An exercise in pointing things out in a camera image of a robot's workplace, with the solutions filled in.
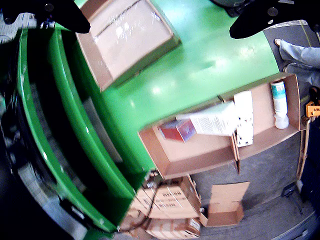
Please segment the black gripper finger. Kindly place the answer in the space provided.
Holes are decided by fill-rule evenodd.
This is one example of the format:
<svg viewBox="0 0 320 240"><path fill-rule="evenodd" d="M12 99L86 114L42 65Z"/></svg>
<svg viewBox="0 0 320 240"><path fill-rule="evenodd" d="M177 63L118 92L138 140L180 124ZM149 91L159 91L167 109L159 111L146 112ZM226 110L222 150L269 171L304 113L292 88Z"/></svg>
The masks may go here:
<svg viewBox="0 0 320 240"><path fill-rule="evenodd" d="M309 28L320 31L318 0L255 0L238 16L229 29L233 39L251 37L271 26L304 20Z"/></svg>
<svg viewBox="0 0 320 240"><path fill-rule="evenodd" d="M2 0L0 2L3 20L13 24L19 14L34 14L37 21L54 21L66 29L87 34L91 25L73 0Z"/></svg>

